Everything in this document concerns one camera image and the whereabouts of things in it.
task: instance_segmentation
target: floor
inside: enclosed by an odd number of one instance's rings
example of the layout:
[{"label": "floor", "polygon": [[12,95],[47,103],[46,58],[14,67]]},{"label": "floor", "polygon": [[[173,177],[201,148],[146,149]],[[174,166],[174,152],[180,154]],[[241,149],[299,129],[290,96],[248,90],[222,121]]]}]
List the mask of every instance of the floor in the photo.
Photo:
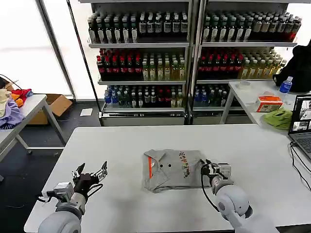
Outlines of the floor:
[{"label": "floor", "polygon": [[[84,108],[93,108],[91,116],[80,116]],[[98,108],[94,102],[78,103],[58,120],[64,134],[70,136],[76,127],[100,126]],[[20,133],[30,146],[62,146],[50,125],[29,126]],[[39,194],[59,158],[57,151],[34,151],[27,155],[17,143],[0,162],[0,232],[23,233],[24,224]]]}]

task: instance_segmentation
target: laptop screen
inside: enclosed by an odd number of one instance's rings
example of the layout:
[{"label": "laptop screen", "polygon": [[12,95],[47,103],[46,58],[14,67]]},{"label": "laptop screen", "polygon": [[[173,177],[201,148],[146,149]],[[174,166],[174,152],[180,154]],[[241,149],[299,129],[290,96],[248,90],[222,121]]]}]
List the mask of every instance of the laptop screen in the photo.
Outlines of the laptop screen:
[{"label": "laptop screen", "polygon": [[296,97],[290,133],[311,132],[311,95],[298,95]]}]

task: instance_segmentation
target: laptop keyboard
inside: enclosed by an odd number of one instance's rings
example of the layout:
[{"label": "laptop keyboard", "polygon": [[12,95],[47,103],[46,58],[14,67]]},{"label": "laptop keyboard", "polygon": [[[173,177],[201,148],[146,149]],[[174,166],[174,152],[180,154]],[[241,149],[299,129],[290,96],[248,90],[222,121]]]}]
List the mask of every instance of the laptop keyboard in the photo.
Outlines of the laptop keyboard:
[{"label": "laptop keyboard", "polygon": [[311,138],[297,139],[297,142],[306,150],[306,152],[311,153]]}]

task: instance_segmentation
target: black backpack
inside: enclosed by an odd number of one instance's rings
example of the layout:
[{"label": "black backpack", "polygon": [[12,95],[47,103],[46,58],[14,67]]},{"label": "black backpack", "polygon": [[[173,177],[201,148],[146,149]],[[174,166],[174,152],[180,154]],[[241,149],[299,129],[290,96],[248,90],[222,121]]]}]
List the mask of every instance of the black backpack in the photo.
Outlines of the black backpack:
[{"label": "black backpack", "polygon": [[280,74],[275,74],[273,80],[277,86],[292,76],[291,92],[311,91],[311,47],[296,46],[293,49],[293,57],[281,70]]}]

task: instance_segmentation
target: orange cloth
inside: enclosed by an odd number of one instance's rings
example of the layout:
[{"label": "orange cloth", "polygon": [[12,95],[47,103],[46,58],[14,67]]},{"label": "orange cloth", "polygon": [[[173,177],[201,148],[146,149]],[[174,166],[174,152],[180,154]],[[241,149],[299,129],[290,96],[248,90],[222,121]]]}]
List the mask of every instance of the orange cloth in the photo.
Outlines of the orange cloth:
[{"label": "orange cloth", "polygon": [[24,105],[24,101],[22,99],[19,99],[19,95],[12,93],[12,99],[14,99],[15,103],[19,108]]}]

